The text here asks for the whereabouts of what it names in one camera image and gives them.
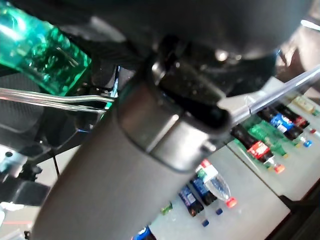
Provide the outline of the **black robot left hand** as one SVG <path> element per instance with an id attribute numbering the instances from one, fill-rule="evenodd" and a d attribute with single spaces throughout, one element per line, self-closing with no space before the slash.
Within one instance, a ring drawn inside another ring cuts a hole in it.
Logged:
<path id="1" fill-rule="evenodd" d="M 127 240 L 225 136 L 220 99 L 262 88 L 311 0 L 15 0 L 137 72 L 52 187 L 32 240 Z"/>

